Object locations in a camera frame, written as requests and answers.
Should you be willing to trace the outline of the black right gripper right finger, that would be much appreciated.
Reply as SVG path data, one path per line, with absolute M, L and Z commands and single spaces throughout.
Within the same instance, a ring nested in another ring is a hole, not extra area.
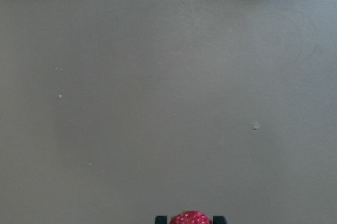
M 226 224 L 226 218 L 224 216 L 213 216 L 213 224 Z

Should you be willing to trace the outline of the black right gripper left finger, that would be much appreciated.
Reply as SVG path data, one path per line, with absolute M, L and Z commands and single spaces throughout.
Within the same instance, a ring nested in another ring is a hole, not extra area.
M 156 216 L 155 224 L 167 224 L 167 216 Z

